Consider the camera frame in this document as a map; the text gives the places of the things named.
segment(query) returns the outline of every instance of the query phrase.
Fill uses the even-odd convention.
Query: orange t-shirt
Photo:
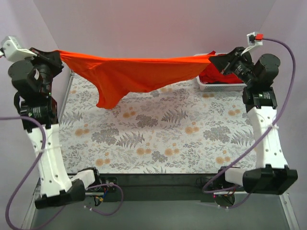
[[[168,59],[103,58],[59,50],[62,61],[94,84],[97,107],[112,109],[129,92],[150,92],[201,73],[212,55]]]

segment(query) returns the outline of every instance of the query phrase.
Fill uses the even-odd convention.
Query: white cable tie
[[[269,127],[272,129],[279,129],[279,127],[277,125],[273,125],[273,123],[269,124]]]
[[[51,148],[38,149],[38,150],[35,151],[35,153],[37,153],[37,152],[45,152],[46,150],[53,150],[53,149],[57,149],[57,148],[60,148],[60,146],[54,146],[54,147],[51,147]]]

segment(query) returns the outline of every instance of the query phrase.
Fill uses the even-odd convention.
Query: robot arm
[[[297,171],[289,169],[277,126],[272,125],[277,114],[277,102],[271,85],[278,74],[280,60],[272,54],[264,54],[254,65],[248,52],[262,45],[262,37],[255,32],[248,34],[248,48],[237,47],[229,54],[209,58],[222,74],[234,73],[247,85],[242,98],[255,139],[259,139],[272,126],[272,130],[255,148],[256,169],[229,168],[225,171],[222,184],[238,184],[248,193],[280,195],[297,180]]]
[[[36,208],[83,201],[87,187],[101,184],[101,180],[94,167],[78,172],[71,179],[65,170],[59,144],[57,103],[51,96],[53,78],[63,69],[59,53],[25,49],[15,36],[5,37],[1,45],[0,56],[14,62],[8,72],[18,91],[14,97],[15,107],[20,115],[42,124],[47,137],[44,154],[38,162],[41,190],[40,198],[35,201]],[[41,131],[28,121],[23,121],[23,127],[38,155],[42,145]]]

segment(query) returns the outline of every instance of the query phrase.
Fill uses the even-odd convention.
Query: patterned fabric surface
[[[60,125],[69,173],[217,173],[254,142],[241,93],[200,92],[195,79],[129,93],[112,110],[97,102],[96,87],[75,75]]]

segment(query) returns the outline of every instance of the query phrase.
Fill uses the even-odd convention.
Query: plastic basket
[[[200,81],[199,76],[196,77],[197,83],[200,85],[200,91],[213,92],[213,91],[243,91],[246,84],[203,84]]]

